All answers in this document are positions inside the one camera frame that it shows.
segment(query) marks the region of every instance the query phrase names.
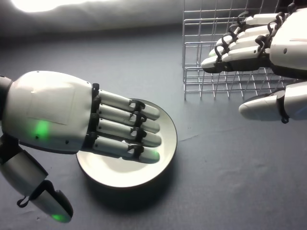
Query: bright light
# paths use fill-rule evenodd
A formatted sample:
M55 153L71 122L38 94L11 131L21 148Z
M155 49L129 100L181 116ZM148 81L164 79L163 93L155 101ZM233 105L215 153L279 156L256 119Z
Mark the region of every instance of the bright light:
M89 1L105 0L12 0L12 3L24 12L50 11L62 5L80 4Z

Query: white plate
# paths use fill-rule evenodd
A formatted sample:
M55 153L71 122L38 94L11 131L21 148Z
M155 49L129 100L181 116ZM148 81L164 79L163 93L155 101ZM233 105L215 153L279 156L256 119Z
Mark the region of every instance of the white plate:
M159 152L160 161L154 164L144 164L79 151L77 160L80 167L98 183L116 188L144 184L158 176L168 166L175 154L177 131L170 116L159 106L145 100L138 100L160 111L161 116L156 122L160 125L160 131L157 134L161 137L162 144L153 148Z

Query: metal wire rack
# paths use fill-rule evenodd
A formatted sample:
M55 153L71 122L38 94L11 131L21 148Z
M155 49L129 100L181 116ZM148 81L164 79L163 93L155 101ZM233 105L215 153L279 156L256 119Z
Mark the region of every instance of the metal wire rack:
M187 93L199 93L200 98L206 92L224 92L228 98L231 93L239 92L244 98L260 93L272 92L294 79L273 74L269 68L261 68L252 72L206 73L201 62L214 48L216 41L222 37L233 24L237 16L244 12L272 13L276 12L279 0L184 0L182 31L182 68L184 96Z

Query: dish rack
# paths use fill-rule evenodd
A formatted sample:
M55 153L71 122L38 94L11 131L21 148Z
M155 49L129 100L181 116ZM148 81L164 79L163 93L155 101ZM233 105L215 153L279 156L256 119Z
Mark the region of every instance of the dish rack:
M296 80L276 76L270 68L251 72L206 73L201 62L208 57L216 41L236 22L240 13L273 13L279 10L279 0L184 0L182 30L182 68L184 97L198 93L200 98L212 93L240 93L242 98L269 93L284 88Z

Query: round plate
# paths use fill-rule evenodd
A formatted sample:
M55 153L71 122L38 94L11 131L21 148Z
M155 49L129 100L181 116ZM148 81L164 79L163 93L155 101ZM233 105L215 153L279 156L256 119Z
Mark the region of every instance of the round plate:
M98 183L116 188L144 184L158 176L168 166L175 154L177 131L170 116L159 106L145 100L138 100L160 111L160 117L156 122L160 125L160 131L157 134L161 137L162 144L153 148L159 152L160 161L154 164L144 164L79 151L77 159L80 167Z

